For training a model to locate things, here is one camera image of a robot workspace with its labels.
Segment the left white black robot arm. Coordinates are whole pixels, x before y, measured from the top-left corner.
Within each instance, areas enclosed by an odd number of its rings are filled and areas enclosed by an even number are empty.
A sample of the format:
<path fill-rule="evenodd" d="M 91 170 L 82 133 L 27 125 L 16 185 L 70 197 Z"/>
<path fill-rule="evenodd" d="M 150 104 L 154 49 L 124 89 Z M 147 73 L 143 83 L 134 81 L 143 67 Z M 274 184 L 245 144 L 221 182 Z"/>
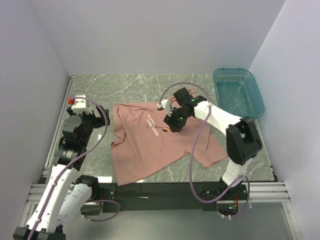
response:
<path fill-rule="evenodd" d="M 64 240 L 68 225 L 86 201 L 100 196 L 97 177 L 79 175 L 84 153 L 94 129 L 110 125 L 109 110 L 96 107 L 67 108 L 62 137 L 55 151 L 53 166 L 42 197 L 24 227 L 17 227 L 15 240 Z"/>

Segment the pink printed t shirt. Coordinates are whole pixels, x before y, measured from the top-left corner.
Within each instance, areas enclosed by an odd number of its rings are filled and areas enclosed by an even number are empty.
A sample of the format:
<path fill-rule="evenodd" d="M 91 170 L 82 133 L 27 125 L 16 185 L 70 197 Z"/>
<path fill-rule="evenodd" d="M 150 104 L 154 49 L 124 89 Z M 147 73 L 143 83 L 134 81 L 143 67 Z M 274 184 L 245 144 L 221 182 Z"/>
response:
<path fill-rule="evenodd" d="M 145 179 L 187 154 L 209 168 L 227 153 L 211 133 L 211 126 L 190 117 L 182 132 L 171 132 L 165 111 L 156 102 L 119 103 L 112 109 L 114 140 L 110 144 L 119 186 Z"/>

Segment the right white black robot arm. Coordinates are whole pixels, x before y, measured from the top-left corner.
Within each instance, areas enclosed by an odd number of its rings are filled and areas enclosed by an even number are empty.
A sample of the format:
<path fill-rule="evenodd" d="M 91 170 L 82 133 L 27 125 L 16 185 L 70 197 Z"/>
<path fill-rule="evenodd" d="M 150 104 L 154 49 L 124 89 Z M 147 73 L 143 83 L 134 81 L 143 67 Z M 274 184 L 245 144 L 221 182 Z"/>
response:
<path fill-rule="evenodd" d="M 211 125 L 226 137 L 226 150 L 229 162 L 219 181 L 219 195 L 212 200 L 198 196 L 193 182 L 189 183 L 194 197 L 201 203 L 211 204 L 221 198 L 230 200 L 237 194 L 249 164 L 262 149 L 263 144 L 255 121 L 251 117 L 242 118 L 224 111 L 210 102 L 208 96 L 193 96 L 183 87 L 174 93 L 178 107 L 172 107 L 171 101 L 161 98 L 158 110 L 164 110 L 164 122 L 173 133 L 181 132 L 189 117 L 202 120 L 202 125 Z"/>

